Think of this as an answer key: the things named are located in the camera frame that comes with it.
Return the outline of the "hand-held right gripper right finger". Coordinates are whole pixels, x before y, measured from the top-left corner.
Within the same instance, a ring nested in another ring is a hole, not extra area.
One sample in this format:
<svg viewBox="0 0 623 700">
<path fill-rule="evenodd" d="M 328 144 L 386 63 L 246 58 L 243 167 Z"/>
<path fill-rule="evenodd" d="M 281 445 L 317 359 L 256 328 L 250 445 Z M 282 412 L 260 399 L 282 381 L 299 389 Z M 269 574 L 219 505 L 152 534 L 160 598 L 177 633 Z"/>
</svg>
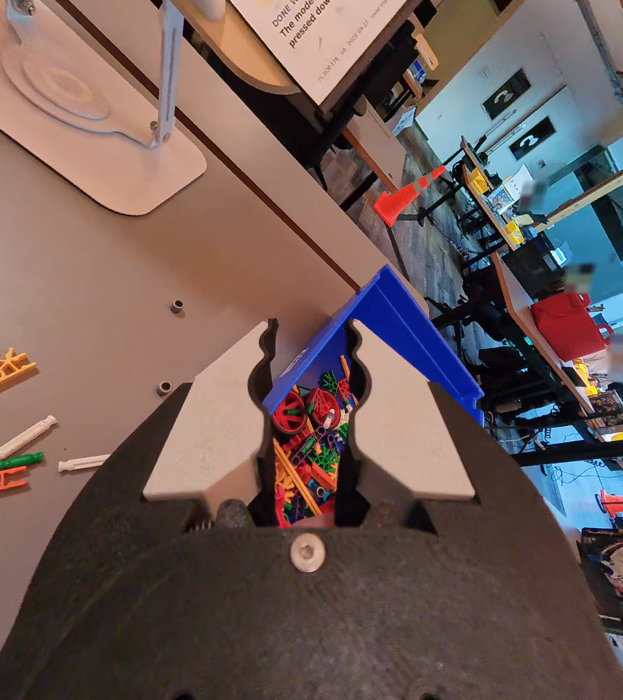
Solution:
<svg viewBox="0 0 623 700">
<path fill-rule="evenodd" d="M 429 379 L 361 320 L 347 320 L 346 337 L 359 404 L 342 450 L 337 526 L 360 526 L 374 506 L 389 506 L 403 523 L 419 503 L 473 501 Z"/>
</svg>

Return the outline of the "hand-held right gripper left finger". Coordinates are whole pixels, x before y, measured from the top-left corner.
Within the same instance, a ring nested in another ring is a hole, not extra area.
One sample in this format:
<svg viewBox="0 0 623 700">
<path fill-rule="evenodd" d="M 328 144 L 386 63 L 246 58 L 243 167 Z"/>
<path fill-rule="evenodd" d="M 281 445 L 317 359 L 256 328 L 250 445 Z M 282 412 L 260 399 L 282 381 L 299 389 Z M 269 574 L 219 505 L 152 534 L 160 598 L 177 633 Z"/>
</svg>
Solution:
<svg viewBox="0 0 623 700">
<path fill-rule="evenodd" d="M 272 390 L 277 319 L 257 324 L 192 381 L 143 488 L 150 502 L 202 501 L 216 514 L 241 501 L 256 524 L 277 526 Z"/>
</svg>

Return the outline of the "pile of colourful construction pieces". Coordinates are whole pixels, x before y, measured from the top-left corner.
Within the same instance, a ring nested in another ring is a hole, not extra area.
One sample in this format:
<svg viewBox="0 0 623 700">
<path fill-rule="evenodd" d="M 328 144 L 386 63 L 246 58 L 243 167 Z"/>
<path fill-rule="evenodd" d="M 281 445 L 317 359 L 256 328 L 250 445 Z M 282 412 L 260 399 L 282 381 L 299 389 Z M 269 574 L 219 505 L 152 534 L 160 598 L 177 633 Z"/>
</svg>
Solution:
<svg viewBox="0 0 623 700">
<path fill-rule="evenodd" d="M 284 435 L 272 422 L 274 510 L 280 529 L 333 513 L 341 454 L 348 441 L 351 412 L 357 405 L 349 387 L 351 363 L 344 353 L 340 360 L 341 382 L 333 371 L 324 370 L 319 388 L 294 385 L 307 413 L 307 426 L 300 433 Z"/>
</svg>

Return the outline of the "blue plastic bin white tag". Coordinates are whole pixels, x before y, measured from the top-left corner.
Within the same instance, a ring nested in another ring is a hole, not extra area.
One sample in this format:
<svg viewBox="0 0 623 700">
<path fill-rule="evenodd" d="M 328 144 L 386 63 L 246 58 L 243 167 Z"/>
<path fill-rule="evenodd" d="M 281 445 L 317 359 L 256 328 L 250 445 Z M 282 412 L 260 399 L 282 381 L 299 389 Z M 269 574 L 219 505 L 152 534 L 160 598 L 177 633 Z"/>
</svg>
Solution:
<svg viewBox="0 0 623 700">
<path fill-rule="evenodd" d="M 291 365 L 273 380 L 263 400 L 271 415 L 294 385 L 319 388 L 324 370 L 333 371 L 335 378 L 342 381 L 340 357 L 347 351 L 348 319 L 365 324 L 428 381 L 438 383 L 484 427 L 484 413 L 477 407 L 484 396 L 481 388 L 388 265 L 332 315 Z"/>
</svg>

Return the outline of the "white plastic rod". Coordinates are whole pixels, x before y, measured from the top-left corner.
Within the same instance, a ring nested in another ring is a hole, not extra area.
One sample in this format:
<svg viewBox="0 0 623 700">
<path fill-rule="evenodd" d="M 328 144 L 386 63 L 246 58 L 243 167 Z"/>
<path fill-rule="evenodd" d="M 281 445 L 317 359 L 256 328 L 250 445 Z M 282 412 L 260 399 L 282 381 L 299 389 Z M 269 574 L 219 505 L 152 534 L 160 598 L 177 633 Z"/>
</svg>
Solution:
<svg viewBox="0 0 623 700">
<path fill-rule="evenodd" d="M 46 433 L 54 425 L 58 424 L 58 420 L 53 415 L 48 415 L 46 418 L 38 421 L 23 432 L 19 433 L 11 440 L 0 446 L 0 461 L 5 460 L 19 450 L 25 448 L 30 442 L 36 440 L 43 433 Z"/>
<path fill-rule="evenodd" d="M 110 458 L 110 454 L 102 454 L 98 456 L 73 458 L 61 460 L 58 463 L 58 473 L 72 473 L 82 470 L 96 469 L 102 466 L 106 460 Z"/>
</svg>

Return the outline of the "red toy wheel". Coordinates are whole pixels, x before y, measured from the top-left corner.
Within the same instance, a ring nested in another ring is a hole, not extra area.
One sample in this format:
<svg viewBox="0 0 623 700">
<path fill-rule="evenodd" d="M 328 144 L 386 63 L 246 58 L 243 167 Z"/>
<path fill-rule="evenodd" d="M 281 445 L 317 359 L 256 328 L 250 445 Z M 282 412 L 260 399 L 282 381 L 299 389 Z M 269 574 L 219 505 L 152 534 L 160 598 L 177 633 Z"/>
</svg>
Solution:
<svg viewBox="0 0 623 700">
<path fill-rule="evenodd" d="M 305 402 L 294 390 L 291 390 L 280 402 L 272 414 L 276 429 L 284 435 L 297 435 L 307 426 Z"/>
</svg>

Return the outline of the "wooden background desk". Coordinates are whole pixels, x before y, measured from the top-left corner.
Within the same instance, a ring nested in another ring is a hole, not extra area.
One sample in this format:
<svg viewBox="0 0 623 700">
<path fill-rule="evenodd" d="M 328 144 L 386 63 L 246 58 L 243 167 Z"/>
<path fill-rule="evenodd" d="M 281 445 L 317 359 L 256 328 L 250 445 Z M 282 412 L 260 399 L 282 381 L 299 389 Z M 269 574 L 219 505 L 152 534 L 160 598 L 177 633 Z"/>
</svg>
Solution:
<svg viewBox="0 0 623 700">
<path fill-rule="evenodd" d="M 494 229 L 494 234 L 498 236 L 498 239 L 493 240 L 491 245 L 495 246 L 497 249 L 500 246 L 507 246 L 509 250 L 516 250 L 522 244 L 519 246 L 514 246 L 513 243 L 506 238 L 506 233 L 504 231 L 506 224 L 515 220 L 513 216 L 511 216 L 511 206 L 509 205 L 505 207 L 503 211 L 501 211 L 501 205 L 508 198 L 508 192 L 505 191 L 502 186 L 495 186 L 491 182 L 491 179 L 488 176 L 484 165 L 482 164 L 482 160 L 478 156 L 477 146 L 472 146 L 465 136 L 462 136 L 460 140 L 460 147 L 462 153 L 464 154 L 461 161 L 461 179 L 464 182 L 464 188 L 467 190 L 469 196 L 477 207 L 478 218 L 480 220 L 486 219 L 487 223 L 489 223 Z M 487 182 L 490 185 L 490 191 L 488 193 L 481 195 L 475 191 L 469 183 L 466 182 L 468 172 L 473 169 L 481 170 L 482 174 L 487 179 Z"/>
<path fill-rule="evenodd" d="M 538 330 L 531 312 L 532 299 L 498 254 L 491 255 L 491 262 L 499 280 L 508 316 L 511 323 L 519 328 L 512 342 L 528 359 L 529 365 L 533 366 L 545 381 L 550 382 L 558 400 L 568 403 L 576 401 L 580 406 L 580 414 L 584 419 L 589 419 L 594 414 L 594 407 L 583 389 L 570 380 L 565 371 L 566 362 L 556 355 Z"/>
</svg>

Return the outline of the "black metal beam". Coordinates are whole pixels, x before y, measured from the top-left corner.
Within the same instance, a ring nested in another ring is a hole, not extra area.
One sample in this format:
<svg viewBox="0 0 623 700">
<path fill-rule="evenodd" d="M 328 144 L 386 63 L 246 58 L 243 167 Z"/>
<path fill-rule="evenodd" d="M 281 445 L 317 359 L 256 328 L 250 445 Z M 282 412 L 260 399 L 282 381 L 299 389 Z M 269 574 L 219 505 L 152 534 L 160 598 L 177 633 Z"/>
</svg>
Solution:
<svg viewBox="0 0 623 700">
<path fill-rule="evenodd" d="M 544 450 L 513 454 L 511 456 L 521 467 L 543 466 L 547 464 L 569 463 L 574 461 L 603 460 L 623 457 L 623 441 L 616 442 L 567 442 L 552 445 Z"/>
</svg>

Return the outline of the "red tote bag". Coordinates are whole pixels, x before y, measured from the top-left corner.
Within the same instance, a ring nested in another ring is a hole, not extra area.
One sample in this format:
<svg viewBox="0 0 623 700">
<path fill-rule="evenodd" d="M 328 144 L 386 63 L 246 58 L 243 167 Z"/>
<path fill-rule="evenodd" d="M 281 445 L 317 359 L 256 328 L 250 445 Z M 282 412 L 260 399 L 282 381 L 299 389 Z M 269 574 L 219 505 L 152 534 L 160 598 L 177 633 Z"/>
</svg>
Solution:
<svg viewBox="0 0 623 700">
<path fill-rule="evenodd" d="M 588 312 L 587 294 L 559 293 L 531 305 L 535 325 L 562 361 L 605 351 L 615 334 Z"/>
</svg>

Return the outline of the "white display sign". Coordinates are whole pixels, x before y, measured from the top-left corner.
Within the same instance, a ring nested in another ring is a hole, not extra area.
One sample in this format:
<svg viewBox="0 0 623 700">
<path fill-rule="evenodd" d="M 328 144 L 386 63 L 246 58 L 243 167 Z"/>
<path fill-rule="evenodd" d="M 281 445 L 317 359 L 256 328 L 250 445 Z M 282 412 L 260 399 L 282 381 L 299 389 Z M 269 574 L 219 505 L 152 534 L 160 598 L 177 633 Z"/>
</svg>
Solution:
<svg viewBox="0 0 623 700">
<path fill-rule="evenodd" d="M 514 202 L 517 202 L 524 189 L 530 190 L 534 178 L 526 164 L 522 164 L 517 172 L 511 176 L 508 180 L 503 182 L 505 191 L 508 192 L 509 196 Z"/>
</svg>

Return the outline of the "white document stand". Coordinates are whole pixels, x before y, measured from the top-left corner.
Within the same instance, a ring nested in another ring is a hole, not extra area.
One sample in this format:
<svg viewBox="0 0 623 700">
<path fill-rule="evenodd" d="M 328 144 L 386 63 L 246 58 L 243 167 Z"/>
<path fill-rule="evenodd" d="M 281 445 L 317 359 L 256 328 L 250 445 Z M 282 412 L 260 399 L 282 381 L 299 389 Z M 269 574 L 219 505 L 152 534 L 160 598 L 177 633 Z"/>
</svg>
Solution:
<svg viewBox="0 0 623 700">
<path fill-rule="evenodd" d="M 34 156 L 68 183 L 116 214 L 146 215 L 200 178 L 212 158 L 215 176 L 230 172 L 266 206 L 296 220 L 295 197 L 313 191 L 312 174 L 302 168 L 181 38 L 179 106 L 171 138 L 151 142 L 158 121 L 162 82 L 160 10 L 149 1 L 34 1 L 34 35 L 24 42 L 0 1 L 0 206 L 24 178 L 18 151 Z M 104 120 L 127 129 L 100 132 L 57 119 L 18 90 L 3 57 L 15 55 L 19 78 L 24 56 L 70 72 L 110 104 Z"/>
</svg>

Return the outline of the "pale wooden beam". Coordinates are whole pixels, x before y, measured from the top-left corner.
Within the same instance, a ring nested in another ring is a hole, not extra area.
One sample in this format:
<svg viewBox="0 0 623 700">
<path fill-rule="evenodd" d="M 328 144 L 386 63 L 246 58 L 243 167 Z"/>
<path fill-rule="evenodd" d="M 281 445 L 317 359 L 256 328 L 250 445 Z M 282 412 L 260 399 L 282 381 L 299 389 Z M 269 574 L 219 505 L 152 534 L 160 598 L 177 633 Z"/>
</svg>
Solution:
<svg viewBox="0 0 623 700">
<path fill-rule="evenodd" d="M 607 178 L 603 182 L 597 184 L 596 186 L 588 189 L 583 194 L 578 197 L 574 197 L 567 202 L 563 203 L 557 209 L 550 212 L 544 223 L 539 224 L 536 227 L 538 232 L 542 232 L 556 225 L 557 223 L 563 221 L 568 216 L 575 214 L 579 210 L 591 205 L 596 200 L 607 196 L 612 193 L 618 187 L 623 186 L 623 170 L 617 172 L 613 176 Z"/>
</svg>

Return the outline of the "printed instruction sheet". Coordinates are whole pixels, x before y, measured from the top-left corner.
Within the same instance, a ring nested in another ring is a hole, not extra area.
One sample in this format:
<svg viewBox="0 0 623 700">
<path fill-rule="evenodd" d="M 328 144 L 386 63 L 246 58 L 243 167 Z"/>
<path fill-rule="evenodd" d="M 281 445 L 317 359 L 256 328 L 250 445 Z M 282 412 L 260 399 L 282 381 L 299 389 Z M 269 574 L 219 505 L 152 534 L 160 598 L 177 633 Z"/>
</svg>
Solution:
<svg viewBox="0 0 623 700">
<path fill-rule="evenodd" d="M 316 106 L 332 95 L 384 30 L 414 1 L 233 1 L 266 48 Z"/>
</svg>

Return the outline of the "black wall poster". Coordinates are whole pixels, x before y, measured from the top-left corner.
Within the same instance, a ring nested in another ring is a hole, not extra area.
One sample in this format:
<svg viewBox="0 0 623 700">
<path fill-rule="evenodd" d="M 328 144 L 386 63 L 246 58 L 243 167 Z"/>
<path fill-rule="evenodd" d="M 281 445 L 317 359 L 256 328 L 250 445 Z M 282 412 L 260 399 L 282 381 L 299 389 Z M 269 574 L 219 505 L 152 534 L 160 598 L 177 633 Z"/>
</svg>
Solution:
<svg viewBox="0 0 623 700">
<path fill-rule="evenodd" d="M 491 120 L 495 120 L 530 89 L 531 83 L 521 67 L 484 100 L 482 108 Z"/>
<path fill-rule="evenodd" d="M 544 117 L 524 134 L 518 135 L 508 145 L 511 155 L 520 161 L 531 153 L 539 144 L 556 134 L 556 129 L 550 117 Z"/>
</svg>

